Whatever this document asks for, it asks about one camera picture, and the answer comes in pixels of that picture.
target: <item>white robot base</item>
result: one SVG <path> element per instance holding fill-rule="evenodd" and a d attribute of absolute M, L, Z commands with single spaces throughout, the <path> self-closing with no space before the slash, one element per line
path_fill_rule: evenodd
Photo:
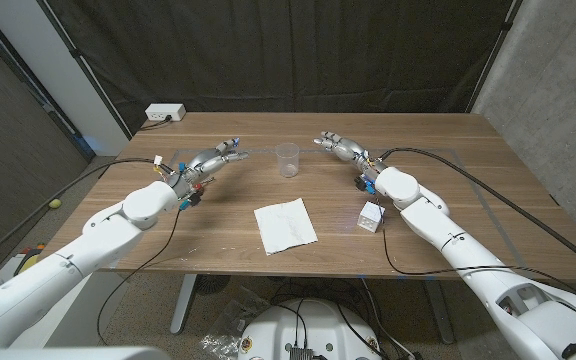
<path fill-rule="evenodd" d="M 281 305 L 294 311 L 299 307 L 306 331 L 295 313 L 273 306 L 253 320 L 244 331 L 239 344 L 239 360 L 379 359 L 379 355 L 348 327 L 337 304 L 322 299 L 293 299 Z M 342 306 L 341 309 L 352 328 L 366 342 L 379 349 L 377 337 L 370 326 L 347 308 Z"/>

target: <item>table leg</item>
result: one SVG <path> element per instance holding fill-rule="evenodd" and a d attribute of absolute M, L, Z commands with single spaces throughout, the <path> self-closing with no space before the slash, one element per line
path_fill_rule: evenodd
<path fill-rule="evenodd" d="M 190 304 L 192 303 L 195 293 L 195 280 L 197 280 L 197 274 L 184 275 L 184 281 L 179 291 L 179 298 L 177 298 L 175 313 L 172 316 L 172 324 L 170 325 L 170 332 L 173 334 L 180 334 L 184 330 Z"/>
<path fill-rule="evenodd" d="M 424 280 L 424 287 L 428 300 L 430 300 L 430 307 L 432 308 L 435 317 L 435 323 L 439 329 L 439 336 L 441 342 L 444 344 L 452 344 L 455 342 L 455 334 L 452 331 L 452 325 L 448 318 L 448 309 L 446 308 L 446 300 L 444 293 L 441 290 L 441 285 L 438 280 Z"/>

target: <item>table top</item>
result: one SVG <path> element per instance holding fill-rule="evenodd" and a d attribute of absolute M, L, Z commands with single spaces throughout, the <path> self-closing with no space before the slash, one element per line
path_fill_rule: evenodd
<path fill-rule="evenodd" d="M 250 158 L 228 164 L 206 187 L 199 206 L 183 211 L 171 244 L 145 270 L 184 273 L 398 277 L 384 253 L 380 232 L 358 227 L 366 201 L 357 190 L 358 171 L 313 143 L 321 131 L 348 137 L 373 156 L 392 147 L 430 150 L 462 166 L 576 244 L 576 225 L 549 196 L 495 129 L 476 114 L 188 113 L 181 122 L 138 133 L 119 158 L 164 157 L 179 150 L 188 161 L 203 149 L 239 137 Z M 300 149 L 299 173 L 279 175 L 274 147 Z M 440 162 L 414 153 L 386 161 L 441 196 L 451 218 L 507 265 L 529 266 L 576 280 L 576 255 L 531 222 Z M 114 165 L 92 188 L 43 252 L 53 253 L 81 235 L 94 213 L 157 180 L 148 164 Z M 267 256 L 255 209 L 302 198 L 318 242 Z M 439 251 L 415 235 L 392 202 L 386 208 L 388 251 L 406 271 L 448 268 Z M 116 270 L 131 270 L 156 254 L 170 236 L 176 211 L 162 214 Z M 439 274 L 457 278 L 455 273 Z"/>

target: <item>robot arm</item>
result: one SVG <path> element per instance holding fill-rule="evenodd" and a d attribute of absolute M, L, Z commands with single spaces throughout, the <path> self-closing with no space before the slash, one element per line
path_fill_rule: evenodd
<path fill-rule="evenodd" d="M 453 268 L 504 266 L 449 217 L 445 203 L 411 175 L 387 167 L 354 141 L 323 132 L 315 139 L 362 171 L 363 181 L 391 198 L 406 224 L 432 244 Z M 500 331 L 523 359 L 576 360 L 576 295 L 525 278 L 510 269 L 457 271 L 484 304 Z"/>
<path fill-rule="evenodd" d="M 237 144 L 232 139 L 202 151 L 189 166 L 180 164 L 167 182 L 156 181 L 98 212 L 80 237 L 0 286 L 0 348 L 8 347 L 86 276 L 128 254 L 160 213 L 180 201 L 196 205 L 204 180 L 226 163 L 248 157 L 232 151 Z"/>

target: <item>electrical outlet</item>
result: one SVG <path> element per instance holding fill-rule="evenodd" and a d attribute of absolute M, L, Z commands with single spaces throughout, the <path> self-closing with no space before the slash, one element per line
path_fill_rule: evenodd
<path fill-rule="evenodd" d="M 184 104 L 150 104 L 146 109 L 150 121 L 164 121 L 170 115 L 172 121 L 181 121 L 186 115 Z"/>

